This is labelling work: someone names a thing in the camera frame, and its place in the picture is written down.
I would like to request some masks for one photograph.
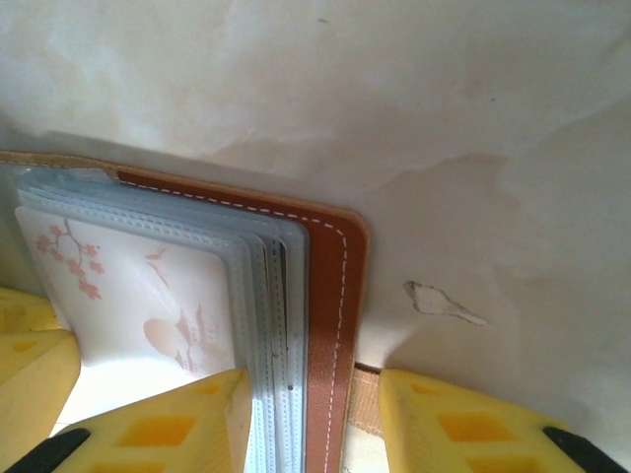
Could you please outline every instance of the white stitching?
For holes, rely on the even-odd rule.
[[[24,166],[25,163],[16,163],[16,162],[10,162],[10,161],[5,161],[4,163],[9,164],[9,165],[21,165]],[[62,165],[40,165],[40,164],[33,164],[31,166],[37,166],[37,167],[42,167],[42,168],[67,168],[65,166]],[[161,192],[167,192],[167,193],[173,193],[173,194],[180,194],[177,191],[171,191],[170,189],[165,189],[165,188],[158,188],[158,187],[150,187],[150,186],[144,186],[141,184],[136,184],[135,182],[129,182],[129,181],[124,181],[124,180],[118,180],[119,182],[123,183],[123,184],[128,184],[128,185],[132,185],[135,187],[140,187],[140,188],[149,188],[152,190],[159,190]],[[187,197],[190,195],[191,197],[193,197],[193,195],[191,194],[184,194]],[[209,200],[211,202],[214,202],[216,204],[221,203],[223,205],[231,205],[234,207],[239,207],[242,208],[243,205],[241,204],[235,204],[233,202],[228,202],[228,201],[221,201],[218,202],[216,199],[210,198],[210,197],[205,197],[203,195],[195,195],[194,196],[196,199],[200,199],[200,200]],[[264,213],[269,213],[270,210],[269,209],[257,209],[255,207],[247,207],[248,210],[252,210],[252,211],[258,211],[258,212],[264,212]],[[334,227],[332,224],[328,224],[328,223],[323,223],[321,222],[319,219],[309,219],[307,217],[300,217],[299,215],[296,214],[283,214],[282,212],[274,212],[274,215],[279,215],[282,217],[287,217],[290,219],[295,219],[298,220],[299,218],[305,222],[311,220],[313,223],[315,224],[322,224],[324,225],[326,228],[328,229],[333,229],[335,230],[339,235],[342,236],[342,245],[344,247],[344,256],[342,259],[342,285],[341,285],[341,289],[340,289],[340,299],[339,299],[339,308],[337,310],[337,334],[335,337],[335,350],[333,351],[333,368],[332,368],[332,374],[331,374],[331,391],[330,391],[330,395],[329,395],[329,400],[328,400],[328,426],[326,429],[326,446],[325,446],[325,455],[324,455],[324,473],[328,472],[328,455],[329,455],[329,450],[330,450],[330,440],[331,440],[331,426],[333,423],[333,397],[335,394],[335,378],[337,377],[337,357],[339,354],[339,348],[341,346],[340,344],[340,338],[341,338],[341,333],[342,333],[342,320],[344,318],[344,314],[343,314],[343,308],[344,308],[344,292],[345,292],[345,286],[346,286],[346,263],[348,261],[348,246],[347,246],[347,241],[346,241],[346,235],[344,234],[344,232],[342,232],[341,230],[339,230],[338,228]]]

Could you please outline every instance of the brown leather cover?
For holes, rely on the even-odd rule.
[[[65,155],[0,151],[0,161],[99,168],[127,185],[303,224],[310,236],[307,472],[338,472],[369,237],[356,213],[289,197]]]

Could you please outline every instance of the peeling paint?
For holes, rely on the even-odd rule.
[[[403,284],[403,289],[412,299],[414,310],[419,313],[456,317],[478,327],[484,327],[489,324],[484,318],[453,301],[441,289],[425,286],[416,281],[407,281]]]

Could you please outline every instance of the pink flower illustration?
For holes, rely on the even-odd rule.
[[[86,254],[88,254],[91,258],[95,258],[98,254],[97,247],[93,244],[86,244]]]
[[[88,297],[93,301],[101,298],[99,288],[97,288],[94,284],[89,284],[85,279],[79,280],[79,291],[88,295]]]
[[[59,263],[65,261],[70,274],[77,277],[79,290],[93,301],[101,299],[99,288],[86,280],[86,269],[84,268],[84,262],[87,262],[88,267],[94,273],[101,275],[105,272],[102,264],[95,259],[99,254],[99,247],[94,244],[83,245],[80,243],[74,235],[72,235],[68,219],[63,219],[63,228],[65,231],[57,225],[48,227],[48,235],[38,236],[35,241],[35,247],[42,253],[49,252],[53,259]],[[70,239],[72,243],[74,243],[77,250],[76,257],[73,258],[62,254],[59,242],[64,238]]]
[[[48,239],[48,236],[40,235],[39,238],[37,239],[37,242],[35,243],[35,246],[42,253],[46,253],[46,250],[48,249],[48,246],[51,243],[52,243],[52,241],[50,241],[50,239]]]
[[[90,269],[92,269],[97,274],[103,274],[105,272],[102,264],[96,261],[90,261]]]
[[[58,250],[51,249],[50,254],[52,254],[52,257],[55,258],[55,260],[59,261],[60,263],[63,262],[63,254],[61,254]]]
[[[63,232],[61,231],[61,229],[57,227],[56,225],[50,226],[50,232],[56,237],[61,237],[63,235]]]
[[[86,272],[81,269],[79,263],[76,259],[69,259],[66,261],[68,263],[68,268],[70,269],[70,274],[74,274],[78,278],[83,278],[86,275]]]

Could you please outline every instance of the white wall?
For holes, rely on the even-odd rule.
[[[360,362],[631,465],[628,1],[2,2],[0,123],[5,147],[359,210]]]

